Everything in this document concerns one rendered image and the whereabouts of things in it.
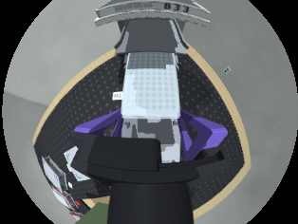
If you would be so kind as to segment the black perforated breadboard table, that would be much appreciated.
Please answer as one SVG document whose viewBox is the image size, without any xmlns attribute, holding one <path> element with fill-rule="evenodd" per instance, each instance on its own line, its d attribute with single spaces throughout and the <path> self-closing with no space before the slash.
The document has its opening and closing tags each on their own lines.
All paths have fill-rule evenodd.
<svg viewBox="0 0 298 224">
<path fill-rule="evenodd" d="M 111 186 L 93 179 L 78 181 L 69 171 L 64 153 L 75 147 L 69 136 L 78 125 L 121 109 L 121 100 L 113 100 L 113 93 L 122 92 L 126 65 L 124 57 L 125 53 L 117 54 L 80 79 L 50 112 L 35 141 L 35 154 L 48 183 L 53 185 L 44 172 L 42 156 L 50 156 L 65 172 L 68 187 L 65 191 L 71 194 L 75 203 L 80 204 L 76 203 L 76 211 L 68 208 L 69 211 L 84 215 L 91 208 L 83 199 L 110 196 Z M 180 109 L 223 125 L 228 131 L 217 147 L 219 151 L 225 151 L 231 167 L 190 186 L 194 211 L 218 195 L 240 172 L 245 160 L 233 118 L 211 80 L 188 54 L 177 54 L 177 59 Z"/>
</svg>

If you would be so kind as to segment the grey plate hotel rack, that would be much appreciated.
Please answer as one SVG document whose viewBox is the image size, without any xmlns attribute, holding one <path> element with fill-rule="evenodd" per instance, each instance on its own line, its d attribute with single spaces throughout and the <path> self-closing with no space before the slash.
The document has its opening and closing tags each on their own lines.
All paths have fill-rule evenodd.
<svg viewBox="0 0 298 224">
<path fill-rule="evenodd" d="M 166 18 L 135 18 L 117 21 L 121 36 L 114 45 L 117 54 L 167 52 L 187 54 L 189 45 L 182 31 L 185 21 Z"/>
</svg>

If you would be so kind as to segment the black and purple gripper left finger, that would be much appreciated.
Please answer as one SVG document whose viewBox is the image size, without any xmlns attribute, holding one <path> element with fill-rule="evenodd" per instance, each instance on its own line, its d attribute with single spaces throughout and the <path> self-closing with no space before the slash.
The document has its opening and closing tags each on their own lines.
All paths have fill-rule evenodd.
<svg viewBox="0 0 298 224">
<path fill-rule="evenodd" d="M 116 110 L 105 116 L 99 117 L 95 120 L 80 124 L 74 129 L 74 131 L 87 133 L 89 135 L 103 136 L 103 131 L 114 121 L 117 121 L 117 123 L 110 137 L 120 137 L 123 125 L 121 109 Z"/>
</svg>

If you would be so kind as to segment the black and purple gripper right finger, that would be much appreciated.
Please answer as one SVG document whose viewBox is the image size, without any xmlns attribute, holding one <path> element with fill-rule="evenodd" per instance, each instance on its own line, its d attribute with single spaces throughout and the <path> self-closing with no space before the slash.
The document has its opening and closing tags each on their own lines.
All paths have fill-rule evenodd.
<svg viewBox="0 0 298 224">
<path fill-rule="evenodd" d="M 195 141 L 192 140 L 184 121 L 197 131 Z M 185 161 L 193 160 L 202 149 L 218 146 L 228 134 L 223 125 L 208 121 L 182 109 L 180 109 L 180 117 L 177 119 L 177 123 Z"/>
</svg>

